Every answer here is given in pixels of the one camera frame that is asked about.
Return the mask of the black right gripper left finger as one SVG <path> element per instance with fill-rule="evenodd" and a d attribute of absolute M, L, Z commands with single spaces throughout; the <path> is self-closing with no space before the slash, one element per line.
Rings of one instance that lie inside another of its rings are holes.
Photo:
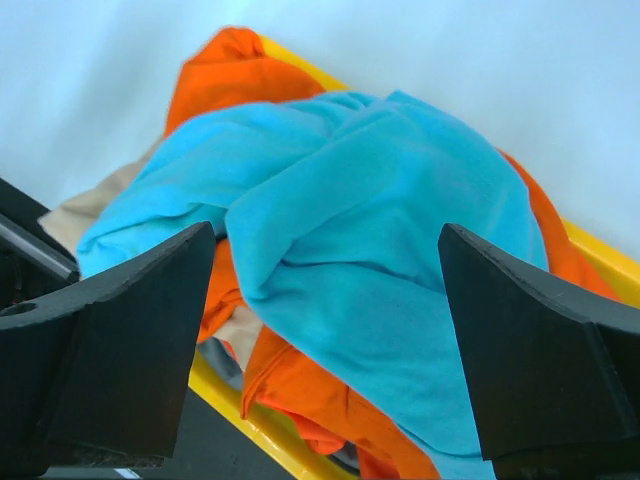
<path fill-rule="evenodd" d="M 1 314 L 1 451 L 65 445 L 167 457 L 215 250 L 198 223 Z"/>

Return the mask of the light blue t shirt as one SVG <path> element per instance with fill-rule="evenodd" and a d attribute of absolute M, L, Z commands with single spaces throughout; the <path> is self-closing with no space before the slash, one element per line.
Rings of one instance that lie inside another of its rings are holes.
<path fill-rule="evenodd" d="M 81 273 L 205 221 L 267 326 L 387 414 L 443 477 L 493 477 L 438 238 L 455 223 L 539 268 L 548 258 L 528 188 L 480 134 L 401 92 L 196 116 L 81 238 Z"/>

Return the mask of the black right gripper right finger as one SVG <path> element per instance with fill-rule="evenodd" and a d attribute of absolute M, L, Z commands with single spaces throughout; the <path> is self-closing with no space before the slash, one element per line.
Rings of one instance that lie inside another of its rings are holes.
<path fill-rule="evenodd" d="M 637 459 L 638 310 L 458 225 L 438 250 L 483 456 Z"/>

